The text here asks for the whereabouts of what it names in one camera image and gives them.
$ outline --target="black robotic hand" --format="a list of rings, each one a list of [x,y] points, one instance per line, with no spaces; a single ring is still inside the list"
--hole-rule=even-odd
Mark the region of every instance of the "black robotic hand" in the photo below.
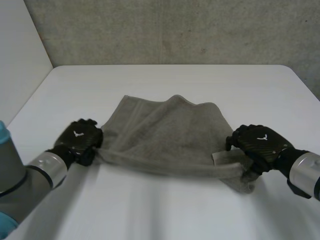
[[[262,125],[241,125],[226,138],[226,150],[240,148],[253,160],[250,171],[261,175],[275,169],[275,161],[283,149],[294,146],[272,129]]]
[[[231,146],[240,148],[253,160],[251,168],[243,174],[247,179],[255,180],[256,174],[261,175],[272,169],[279,170],[287,178],[287,184],[293,193],[303,198],[311,198],[289,180],[292,165],[307,151],[295,149],[280,134],[262,125],[241,125],[232,136],[226,138],[226,150],[230,151]]]
[[[61,157],[69,168],[73,162],[83,166],[92,164],[96,148],[103,142],[103,132],[96,127],[97,122],[91,119],[72,122],[58,137],[52,152]]]

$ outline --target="gray wall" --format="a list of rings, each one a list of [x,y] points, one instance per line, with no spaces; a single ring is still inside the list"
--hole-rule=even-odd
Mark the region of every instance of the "gray wall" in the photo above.
[[[24,0],[56,66],[281,64],[320,99],[319,0]]]

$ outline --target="gray towel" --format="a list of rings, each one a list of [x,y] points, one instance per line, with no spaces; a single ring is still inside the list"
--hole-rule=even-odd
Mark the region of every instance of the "gray towel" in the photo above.
[[[242,193],[254,189],[254,182],[242,178],[249,158],[241,151],[223,153],[233,130],[211,102],[193,104],[180,95],[164,102],[124,96],[102,130],[100,162],[152,174],[218,178]],[[219,154],[213,160],[214,153]]]

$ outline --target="white wall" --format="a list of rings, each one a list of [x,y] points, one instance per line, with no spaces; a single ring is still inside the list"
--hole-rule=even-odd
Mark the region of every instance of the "white wall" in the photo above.
[[[0,0],[0,120],[8,125],[52,70],[23,0]]]

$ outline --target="teal robot arm part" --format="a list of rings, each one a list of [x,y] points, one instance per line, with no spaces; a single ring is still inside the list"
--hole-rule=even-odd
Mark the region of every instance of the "teal robot arm part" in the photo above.
[[[9,235],[66,176],[65,162],[43,152],[24,166],[0,121],[0,240]]]

